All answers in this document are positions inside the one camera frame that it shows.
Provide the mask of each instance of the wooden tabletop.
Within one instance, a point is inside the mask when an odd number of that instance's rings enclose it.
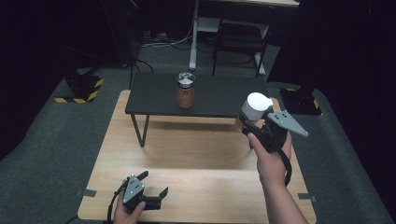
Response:
[[[145,147],[137,141],[124,109],[129,91],[117,102],[106,136],[78,210],[81,219],[106,220],[113,192],[127,176],[149,171],[145,195],[166,187],[161,210],[145,211],[140,221],[201,223],[268,223],[257,157],[234,119],[150,116]],[[279,110],[274,99],[274,110]],[[143,125],[144,116],[136,116]],[[316,215],[292,151],[293,174],[288,189],[310,223]]]

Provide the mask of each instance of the person's left hand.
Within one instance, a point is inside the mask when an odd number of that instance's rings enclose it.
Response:
[[[120,193],[117,200],[116,211],[114,212],[114,224],[136,224],[142,212],[145,210],[146,202],[141,202],[134,209],[132,214],[128,214],[128,209],[122,203],[124,190]]]

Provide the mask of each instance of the glass jar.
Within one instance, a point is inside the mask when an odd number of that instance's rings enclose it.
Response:
[[[195,75],[180,73],[177,76],[177,105],[180,108],[190,108],[194,103]]]

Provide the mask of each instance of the hazard tape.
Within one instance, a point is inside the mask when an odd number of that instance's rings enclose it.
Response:
[[[95,83],[93,92],[89,94],[89,96],[86,99],[77,98],[77,97],[53,97],[53,100],[57,103],[64,103],[64,104],[65,103],[85,104],[88,102],[92,102],[97,96],[99,89],[103,84],[103,81],[104,79],[101,78]]]

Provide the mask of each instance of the person's right hand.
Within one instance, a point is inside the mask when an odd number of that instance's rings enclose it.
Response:
[[[285,186],[285,165],[279,153],[268,153],[262,143],[253,133],[247,135],[248,141],[254,148],[257,155],[257,170],[259,171],[260,181],[263,185]],[[282,147],[286,156],[291,156],[291,134],[288,132],[285,144]]]
[[[122,203],[124,190],[120,193],[117,199],[117,207],[114,212],[114,224],[136,224],[142,212],[145,210],[146,202],[141,202],[134,209],[132,214],[129,214],[128,209]]]

